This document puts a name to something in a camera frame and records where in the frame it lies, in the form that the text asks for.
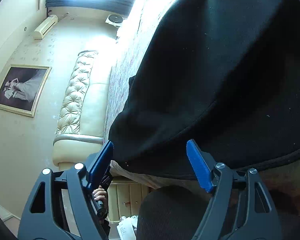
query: wedding photo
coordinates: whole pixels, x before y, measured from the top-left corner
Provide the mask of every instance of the wedding photo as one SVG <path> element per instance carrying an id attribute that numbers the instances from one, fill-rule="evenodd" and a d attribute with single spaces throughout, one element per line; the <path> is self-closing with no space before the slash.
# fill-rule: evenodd
<path id="1" fill-rule="evenodd" d="M 51 67 L 11 65 L 0 86 L 0 109 L 34 116 Z"/>

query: wall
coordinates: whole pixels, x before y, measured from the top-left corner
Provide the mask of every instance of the wall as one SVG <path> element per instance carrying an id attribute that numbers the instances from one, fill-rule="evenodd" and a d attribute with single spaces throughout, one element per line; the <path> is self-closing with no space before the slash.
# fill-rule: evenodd
<path id="1" fill-rule="evenodd" d="M 84 18 L 94 18 L 99 22 L 105 22 L 109 14 L 114 14 L 108 11 L 96 10 L 82 7 L 51 7 L 49 8 L 49 15 L 55 14 L 59 19 L 62 19 L 66 13 L 69 15 L 76 15 Z"/>
<path id="2" fill-rule="evenodd" d="M 0 2 L 0 72 L 25 36 L 46 17 L 45 0 L 2 0 Z"/>
<path id="3" fill-rule="evenodd" d="M 15 216 L 21 217 L 41 170 L 58 170 L 51 160 L 52 142 L 78 53 L 85 49 L 113 53 L 116 31 L 104 19 L 68 16 L 43 40 L 34 40 L 29 33 L 10 54 L 0 80 L 10 64 L 52 66 L 34 118 L 0 110 L 0 205 Z"/>
<path id="4" fill-rule="evenodd" d="M 12 217 L 13 215 L 9 211 L 5 210 L 5 208 L 0 206 L 0 218 L 2 219 L 2 221 L 6 221 Z"/>

